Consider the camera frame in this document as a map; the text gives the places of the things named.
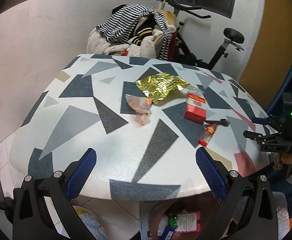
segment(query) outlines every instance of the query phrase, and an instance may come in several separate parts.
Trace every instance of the human hand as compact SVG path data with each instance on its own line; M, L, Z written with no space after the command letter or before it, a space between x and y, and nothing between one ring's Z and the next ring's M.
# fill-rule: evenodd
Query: human hand
M274 169L283 169L284 164L292 164L292 153L285 153L284 155L280 153L274 154Z

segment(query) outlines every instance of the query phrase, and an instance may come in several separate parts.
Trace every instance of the white wall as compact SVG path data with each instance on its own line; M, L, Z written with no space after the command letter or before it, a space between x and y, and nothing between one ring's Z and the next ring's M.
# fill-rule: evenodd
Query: white wall
M155 0L28 0L0 14L0 142L120 4Z
M238 52L234 46L227 48L229 56L222 57L214 70L225 73L239 80L253 50L262 21L265 0L235 0L231 19L206 10L194 11L199 15L210 14L210 19L199 19L186 12L180 12L177 22L184 22L180 33L190 50L198 59L209 62L219 46L223 43L224 29L233 28L245 37L242 47L244 52ZM173 11L171 6L165 9Z
M76 55L86 52L91 30L120 4L155 0L28 0L0 14L0 142L17 130L55 76ZM245 52L229 48L215 70L239 79L258 35L264 0L236 0L232 19L200 10L211 19L181 12L177 21L192 52L209 61L232 27L246 38Z

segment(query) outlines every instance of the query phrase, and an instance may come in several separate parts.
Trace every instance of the floor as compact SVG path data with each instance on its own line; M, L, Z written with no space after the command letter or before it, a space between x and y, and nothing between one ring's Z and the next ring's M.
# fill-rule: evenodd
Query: floor
M13 189L20 187L26 176L16 170L9 162L9 152L14 140L10 135L0 144L0 182L4 196L13 197ZM48 210L57 231L65 234L63 225L49 197L45 197ZM123 200L104 200L79 196L77 205L93 211L105 228L109 240L129 240L139 232L139 202Z

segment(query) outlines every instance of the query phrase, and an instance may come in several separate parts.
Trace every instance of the bike handlebar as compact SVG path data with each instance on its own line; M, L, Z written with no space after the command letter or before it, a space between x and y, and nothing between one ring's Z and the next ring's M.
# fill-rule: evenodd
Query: bike handlebar
M187 7L187 6L183 6L183 5L180 5L176 0L168 0L168 4L173 6L175 9L178 9L180 11L185 11L191 15L194 15L200 19L208 19L208 18L211 18L210 15L205 15L205 16L201 16L201 15L198 15L194 12L191 12L193 10L201 10L202 7L201 6L192 6L192 7Z

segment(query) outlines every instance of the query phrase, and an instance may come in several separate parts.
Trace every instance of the striped shirt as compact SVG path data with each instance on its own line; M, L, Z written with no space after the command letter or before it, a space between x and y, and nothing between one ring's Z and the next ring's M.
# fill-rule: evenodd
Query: striped shirt
M101 25L98 25L97 31L103 35L110 43L127 43L130 34L134 31L138 20L142 16L153 15L156 23L164 32L165 41L160 53L159 59L168 59L168 47L170 41L170 33L167 28L165 16L162 12L156 12L142 4L130 4L121 8L113 14L108 20Z

